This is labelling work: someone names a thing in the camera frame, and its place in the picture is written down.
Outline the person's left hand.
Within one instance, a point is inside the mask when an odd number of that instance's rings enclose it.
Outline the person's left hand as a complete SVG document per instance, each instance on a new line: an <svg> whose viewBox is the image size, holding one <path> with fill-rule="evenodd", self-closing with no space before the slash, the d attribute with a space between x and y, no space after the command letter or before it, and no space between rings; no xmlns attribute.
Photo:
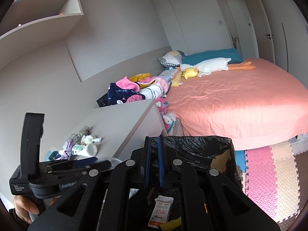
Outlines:
<svg viewBox="0 0 308 231"><path fill-rule="evenodd" d="M14 196L14 207L17 216L28 224L32 223L29 213L39 214L38 207L25 196Z"/></svg>

